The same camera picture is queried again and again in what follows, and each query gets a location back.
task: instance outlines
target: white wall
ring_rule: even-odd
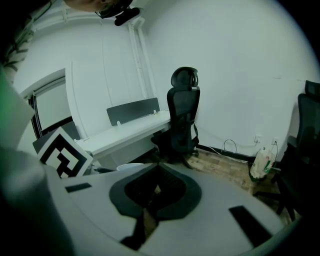
[[[194,67],[200,144],[222,148],[232,139],[238,153],[254,156],[279,137],[280,160],[305,80],[320,82],[316,56],[283,7],[271,0],[154,0],[144,18],[160,105],[168,108],[173,72]],[[262,138],[254,146],[256,134]]]
[[[107,108],[143,100],[128,27],[110,21],[70,21],[36,32],[13,86],[25,96],[31,85],[71,63],[66,76],[72,76],[85,137],[111,127]]]

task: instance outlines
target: white plastic bag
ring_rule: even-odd
[[[256,154],[254,163],[250,169],[250,174],[254,179],[262,179],[270,171],[275,161],[276,156],[270,149],[268,151],[265,147],[260,149]]]

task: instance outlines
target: office chair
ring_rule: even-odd
[[[299,131],[297,137],[289,136],[287,149],[280,162],[281,172],[272,178],[277,182],[280,194],[257,192],[280,202],[277,214],[287,208],[291,220],[295,219],[294,209],[303,215],[311,204],[307,196],[314,193],[312,178],[320,167],[320,83],[305,82],[305,94],[298,96]]]
[[[183,155],[198,156],[195,147],[199,144],[195,118],[200,99],[197,70],[192,67],[180,67],[172,75],[171,88],[167,93],[170,111],[170,129],[154,136],[151,141],[158,146],[161,154],[169,157],[168,163],[179,158],[192,169]],[[194,126],[196,137],[192,139]]]

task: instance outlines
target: gray divider panel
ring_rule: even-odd
[[[109,116],[112,126],[116,126],[119,121],[120,124],[150,115],[160,111],[158,98],[149,98],[139,100],[119,106],[107,108],[106,112]]]

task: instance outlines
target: floor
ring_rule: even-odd
[[[139,157],[135,162],[143,164],[154,163],[156,162],[155,159],[159,159],[158,154],[156,152],[151,152]],[[251,195],[257,191],[279,193],[277,184],[271,183],[271,179],[275,174],[274,171],[268,173],[265,180],[253,182],[249,177],[250,164],[247,162],[241,162],[237,159],[221,156],[201,149],[199,149],[198,157],[191,156],[187,161],[195,171],[224,177]],[[180,161],[176,161],[173,164],[183,166]],[[279,206],[277,201],[260,196],[258,199],[268,205],[275,212],[277,211]],[[282,211],[280,218],[286,225],[291,223],[291,219],[286,208]]]

